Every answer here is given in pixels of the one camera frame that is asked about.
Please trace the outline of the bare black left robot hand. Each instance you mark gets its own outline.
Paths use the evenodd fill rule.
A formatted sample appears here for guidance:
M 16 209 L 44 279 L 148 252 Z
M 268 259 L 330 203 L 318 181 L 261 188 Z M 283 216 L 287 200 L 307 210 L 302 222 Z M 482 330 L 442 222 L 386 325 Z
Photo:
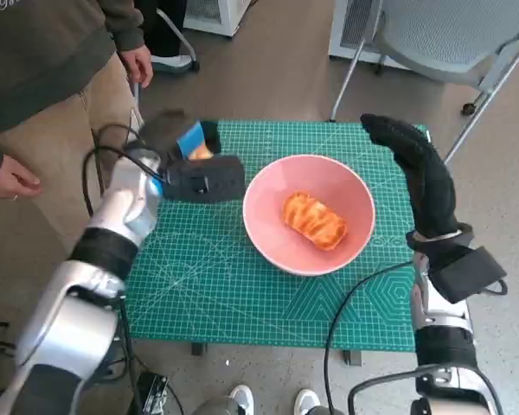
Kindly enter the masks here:
M 157 114 L 138 133 L 146 144 L 174 160 L 209 159 L 221 153 L 218 122 L 192 117 L 183 110 Z

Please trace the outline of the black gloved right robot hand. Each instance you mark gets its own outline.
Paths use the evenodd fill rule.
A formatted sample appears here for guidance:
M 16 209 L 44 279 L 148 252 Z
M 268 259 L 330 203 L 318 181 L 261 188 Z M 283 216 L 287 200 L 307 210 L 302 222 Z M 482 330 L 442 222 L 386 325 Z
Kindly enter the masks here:
M 365 113 L 363 129 L 373 144 L 389 148 L 402 169 L 410 196 L 415 230 L 435 239 L 459 230 L 452 177 L 425 133 L 406 122 Z

